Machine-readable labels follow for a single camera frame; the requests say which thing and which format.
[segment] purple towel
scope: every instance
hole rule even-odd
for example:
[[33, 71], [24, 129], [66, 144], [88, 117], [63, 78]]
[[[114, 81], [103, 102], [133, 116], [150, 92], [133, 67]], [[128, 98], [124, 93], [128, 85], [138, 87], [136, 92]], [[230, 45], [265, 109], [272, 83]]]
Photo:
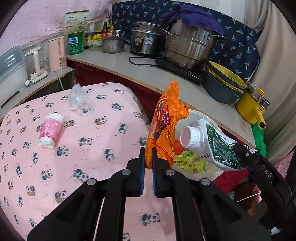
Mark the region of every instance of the purple towel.
[[177, 18], [182, 19], [184, 27], [204, 27], [207, 30], [215, 31], [223, 35], [223, 30], [220, 24], [207, 12], [202, 9], [186, 6], [177, 5], [172, 11], [161, 15], [161, 27], [166, 27], [172, 21]]

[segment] white storage bin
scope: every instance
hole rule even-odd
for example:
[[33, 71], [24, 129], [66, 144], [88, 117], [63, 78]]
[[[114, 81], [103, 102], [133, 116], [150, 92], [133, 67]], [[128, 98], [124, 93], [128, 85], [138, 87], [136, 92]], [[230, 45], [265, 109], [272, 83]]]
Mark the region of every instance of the white storage bin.
[[28, 79], [26, 60], [20, 46], [15, 46], [0, 57], [0, 109], [15, 93], [25, 88]]

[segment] rice cooker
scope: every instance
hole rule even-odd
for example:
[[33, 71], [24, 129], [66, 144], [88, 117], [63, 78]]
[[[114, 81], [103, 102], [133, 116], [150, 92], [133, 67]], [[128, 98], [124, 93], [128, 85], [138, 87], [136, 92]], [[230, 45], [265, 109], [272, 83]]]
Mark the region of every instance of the rice cooker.
[[158, 56], [159, 24], [137, 21], [131, 36], [130, 52], [141, 56]]

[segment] beige curtain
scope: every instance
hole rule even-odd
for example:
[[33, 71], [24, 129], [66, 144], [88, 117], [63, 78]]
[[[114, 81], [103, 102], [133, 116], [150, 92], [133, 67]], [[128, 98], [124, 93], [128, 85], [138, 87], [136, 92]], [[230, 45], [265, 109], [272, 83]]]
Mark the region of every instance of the beige curtain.
[[271, 2], [256, 46], [260, 64], [252, 83], [271, 103], [264, 114], [265, 141], [267, 159], [275, 164], [296, 145], [296, 35]]
[[244, 24], [260, 31], [264, 28], [270, 0], [246, 0], [244, 6]]

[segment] table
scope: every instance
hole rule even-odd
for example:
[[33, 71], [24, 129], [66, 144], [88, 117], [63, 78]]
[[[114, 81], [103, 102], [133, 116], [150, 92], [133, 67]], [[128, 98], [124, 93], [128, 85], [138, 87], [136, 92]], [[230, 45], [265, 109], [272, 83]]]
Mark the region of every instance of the table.
[[[67, 55], [67, 59], [105, 70], [158, 93], [163, 93], [170, 82], [178, 81], [180, 100], [185, 105], [188, 104], [191, 109], [206, 114], [217, 125], [250, 147], [255, 147], [251, 125], [239, 115], [234, 105], [219, 103], [202, 86], [158, 67], [133, 65], [128, 60], [131, 56], [135, 55], [129, 52], [129, 45], [125, 45], [124, 51], [117, 54], [103, 53], [102, 50], [84, 50], [83, 53], [74, 56]], [[137, 64], [154, 64], [153, 59], [133, 59], [133, 62]]]
[[[66, 66], [65, 68], [58, 70], [57, 73], [60, 78], [64, 77], [66, 74], [70, 73], [74, 69]], [[40, 81], [36, 82], [35, 84], [31, 84], [30, 86], [26, 87], [21, 92], [16, 93], [14, 96], [12, 96], [0, 109], [0, 123], [2, 122], [4, 116], [8, 111], [10, 111], [12, 108], [19, 106], [21, 103], [23, 103], [26, 99], [28, 99], [30, 96], [41, 90], [42, 88], [48, 86], [49, 84], [55, 82], [58, 80], [58, 76], [55, 72], [48, 72], [48, 76], [41, 79]]]

